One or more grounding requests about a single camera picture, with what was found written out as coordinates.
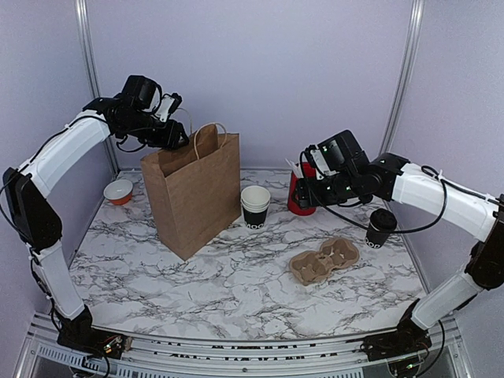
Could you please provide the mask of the black plastic cup lid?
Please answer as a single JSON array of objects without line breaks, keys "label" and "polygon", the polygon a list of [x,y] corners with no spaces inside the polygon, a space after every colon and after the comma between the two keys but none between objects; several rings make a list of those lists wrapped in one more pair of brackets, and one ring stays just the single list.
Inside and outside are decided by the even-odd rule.
[{"label": "black plastic cup lid", "polygon": [[376,209],[369,218],[369,226],[378,232],[394,232],[397,225],[395,215],[387,209]]}]

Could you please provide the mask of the single black paper cup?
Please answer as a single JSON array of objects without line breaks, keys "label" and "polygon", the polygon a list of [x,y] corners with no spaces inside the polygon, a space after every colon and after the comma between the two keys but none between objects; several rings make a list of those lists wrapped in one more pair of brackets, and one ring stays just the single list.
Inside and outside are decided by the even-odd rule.
[{"label": "single black paper cup", "polygon": [[365,244],[372,249],[380,249],[388,240],[392,230],[378,228],[369,224],[365,234]]}]

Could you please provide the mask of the brown paper bag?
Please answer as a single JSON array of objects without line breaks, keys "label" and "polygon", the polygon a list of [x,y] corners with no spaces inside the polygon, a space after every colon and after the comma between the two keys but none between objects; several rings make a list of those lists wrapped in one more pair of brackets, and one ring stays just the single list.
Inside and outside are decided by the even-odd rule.
[{"label": "brown paper bag", "polygon": [[241,215],[239,134],[220,122],[144,156],[141,169],[158,237],[185,261]]}]

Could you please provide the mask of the brown cardboard cup carrier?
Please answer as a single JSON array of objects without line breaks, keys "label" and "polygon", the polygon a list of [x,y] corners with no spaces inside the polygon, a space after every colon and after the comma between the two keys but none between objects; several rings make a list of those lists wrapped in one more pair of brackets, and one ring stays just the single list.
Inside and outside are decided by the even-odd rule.
[{"label": "brown cardboard cup carrier", "polygon": [[318,250],[307,250],[289,261],[289,269],[304,286],[326,280],[334,270],[347,269],[358,262],[357,247],[344,238],[324,241]]}]

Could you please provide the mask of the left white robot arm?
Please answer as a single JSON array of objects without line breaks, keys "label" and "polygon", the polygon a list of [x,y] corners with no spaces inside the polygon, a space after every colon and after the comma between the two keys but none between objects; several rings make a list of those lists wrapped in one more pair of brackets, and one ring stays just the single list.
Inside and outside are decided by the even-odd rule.
[{"label": "left white robot arm", "polygon": [[63,253],[62,222],[48,196],[83,156],[111,135],[132,136],[141,147],[176,150],[189,143],[183,125],[171,118],[182,98],[165,94],[145,76],[130,75],[119,94],[97,97],[20,165],[2,177],[4,215],[30,254],[31,274],[51,302],[58,344],[98,356],[118,358],[126,336],[94,328],[91,311],[76,291]]}]

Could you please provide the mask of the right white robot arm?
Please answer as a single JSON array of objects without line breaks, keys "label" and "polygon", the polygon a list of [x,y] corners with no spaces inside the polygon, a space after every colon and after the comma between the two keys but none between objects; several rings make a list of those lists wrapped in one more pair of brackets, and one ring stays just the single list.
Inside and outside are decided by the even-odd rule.
[{"label": "right white robot arm", "polygon": [[406,308],[389,331],[366,337],[373,358],[397,357],[428,344],[428,332],[447,315],[471,310],[484,291],[503,284],[503,198],[454,183],[441,169],[393,153],[368,157],[350,131],[300,151],[314,178],[295,197],[366,233],[363,210],[372,201],[393,212],[394,233],[405,242],[426,294]]}]

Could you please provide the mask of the orange object behind left arm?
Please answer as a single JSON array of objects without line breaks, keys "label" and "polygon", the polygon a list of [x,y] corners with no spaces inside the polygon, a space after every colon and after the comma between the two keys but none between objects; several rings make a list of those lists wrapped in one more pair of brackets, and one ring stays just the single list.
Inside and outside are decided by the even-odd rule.
[{"label": "orange object behind left arm", "polygon": [[115,206],[122,206],[132,198],[133,182],[126,179],[114,180],[103,190],[105,199]]}]

